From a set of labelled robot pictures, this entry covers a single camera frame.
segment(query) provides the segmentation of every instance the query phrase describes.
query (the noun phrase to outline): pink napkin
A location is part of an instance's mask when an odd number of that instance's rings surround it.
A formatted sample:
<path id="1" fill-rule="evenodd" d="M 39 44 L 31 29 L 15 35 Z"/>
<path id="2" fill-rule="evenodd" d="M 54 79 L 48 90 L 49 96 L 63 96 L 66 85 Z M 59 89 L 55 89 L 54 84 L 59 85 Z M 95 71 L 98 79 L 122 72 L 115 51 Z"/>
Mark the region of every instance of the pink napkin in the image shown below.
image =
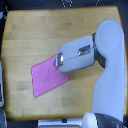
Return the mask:
<path id="1" fill-rule="evenodd" d="M 65 83 L 68 74 L 60 74 L 53 61 L 57 55 L 31 67 L 33 95 L 37 97 Z"/>

